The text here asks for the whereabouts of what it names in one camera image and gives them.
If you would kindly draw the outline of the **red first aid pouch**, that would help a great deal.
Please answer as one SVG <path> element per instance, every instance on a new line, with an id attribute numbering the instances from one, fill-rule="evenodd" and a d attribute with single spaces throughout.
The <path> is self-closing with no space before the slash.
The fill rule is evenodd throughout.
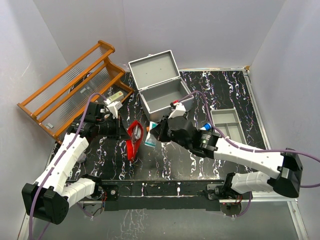
<path id="1" fill-rule="evenodd" d="M 131 141 L 131 134 L 132 134 L 132 129 L 135 126 L 139 126 L 141 128 L 141 138 L 138 140 L 136 143 L 132 143 Z M 143 135 L 144 135 L 144 130 L 143 126 L 141 123 L 137 120 L 135 120 L 128 128 L 127 130 L 128 134 L 130 135 L 130 139 L 126 140 L 126 149 L 127 149 L 127 159 L 133 163 L 136 157 L 136 154 L 138 152 L 139 146 L 143 140 Z"/>

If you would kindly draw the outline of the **grey plastic tray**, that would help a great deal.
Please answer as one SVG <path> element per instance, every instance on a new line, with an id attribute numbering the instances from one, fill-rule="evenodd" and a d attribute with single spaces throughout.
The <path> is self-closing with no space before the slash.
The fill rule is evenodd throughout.
<path id="1" fill-rule="evenodd" d="M 247 144 L 237 110 L 235 108 L 215 109 L 210 112 L 214 126 L 229 136 L 232 141 Z"/>

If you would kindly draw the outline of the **clear bag of plasters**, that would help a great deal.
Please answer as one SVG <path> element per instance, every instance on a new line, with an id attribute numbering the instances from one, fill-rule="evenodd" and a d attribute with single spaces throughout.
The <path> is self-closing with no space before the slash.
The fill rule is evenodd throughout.
<path id="1" fill-rule="evenodd" d="M 139 125 L 136 125 L 133 127 L 132 132 L 131 132 L 131 142 L 134 144 L 136 143 L 138 140 L 141 139 L 142 136 L 142 130 L 140 128 Z"/>

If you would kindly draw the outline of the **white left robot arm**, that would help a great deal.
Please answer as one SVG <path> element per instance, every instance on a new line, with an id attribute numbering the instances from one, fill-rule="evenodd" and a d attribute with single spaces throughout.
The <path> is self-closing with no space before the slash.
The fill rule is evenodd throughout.
<path id="1" fill-rule="evenodd" d="M 85 151 L 98 136 L 111 140 L 128 140 L 126 129 L 118 114 L 120 101 L 90 102 L 86 112 L 76 117 L 68 127 L 63 142 L 45 171 L 33 184 L 22 188 L 26 213 L 53 224 L 60 224 L 69 208 L 84 198 L 100 199 L 105 190 L 97 176 L 83 175 L 66 185 L 71 170 L 86 158 Z"/>

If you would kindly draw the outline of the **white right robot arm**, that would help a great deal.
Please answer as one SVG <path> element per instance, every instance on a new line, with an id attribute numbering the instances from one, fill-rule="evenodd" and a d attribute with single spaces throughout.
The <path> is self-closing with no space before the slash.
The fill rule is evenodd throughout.
<path id="1" fill-rule="evenodd" d="M 149 133 L 159 142 L 175 142 L 200 158 L 224 160 L 254 169 L 250 173 L 228 173 L 222 185 L 208 187 L 211 199 L 235 199 L 249 192 L 276 192 L 287 198 L 300 193 L 303 166 L 290 149 L 266 152 L 229 140 L 207 123 L 196 128 L 184 116 L 163 117 Z"/>

